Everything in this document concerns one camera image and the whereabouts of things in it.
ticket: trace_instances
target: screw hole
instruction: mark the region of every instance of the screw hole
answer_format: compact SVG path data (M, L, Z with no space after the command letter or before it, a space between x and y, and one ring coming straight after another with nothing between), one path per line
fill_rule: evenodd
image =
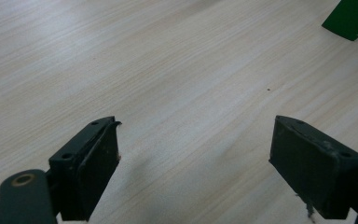
M20 175L18 177L16 177L12 182L11 185L13 187L21 187L24 185L29 184L30 182L32 182L34 180L34 175L33 174L25 174L25 175Z
M348 153L348 152L341 152L340 154L341 154L341 156L343 156L343 157L350 157L350 156L351 156L351 154Z
M72 158L72 153L65 153L61 156L61 158L63 158L64 160L68 160Z

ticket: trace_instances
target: wood grain surface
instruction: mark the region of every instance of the wood grain surface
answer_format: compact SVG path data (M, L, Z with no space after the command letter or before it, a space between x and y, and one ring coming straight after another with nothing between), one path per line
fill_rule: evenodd
M0 183L113 115L89 223L312 223L269 148L279 114L358 151L358 40L321 27L337 3L0 1Z

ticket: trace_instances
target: wooden floor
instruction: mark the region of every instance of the wooden floor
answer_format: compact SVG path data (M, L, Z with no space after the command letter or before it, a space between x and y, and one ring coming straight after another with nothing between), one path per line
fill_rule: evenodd
M0 183L107 116L122 161L89 223L307 217L269 164L274 118L358 151L358 40L338 0L0 1Z

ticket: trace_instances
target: green object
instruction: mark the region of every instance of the green object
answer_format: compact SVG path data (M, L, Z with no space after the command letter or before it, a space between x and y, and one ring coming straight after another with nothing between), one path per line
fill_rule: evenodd
M342 0L322 27L349 40L358 38L358 0Z

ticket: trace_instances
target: black plastic part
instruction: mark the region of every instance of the black plastic part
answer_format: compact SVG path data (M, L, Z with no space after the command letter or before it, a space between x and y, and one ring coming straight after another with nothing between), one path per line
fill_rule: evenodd
M358 196L356 151L301 120L277 116L270 162L322 217L347 217Z
M57 223L45 172L28 170L6 179L0 187L0 224Z
M120 157L114 117L87 125L50 159L50 185L54 211L62 220L89 220Z

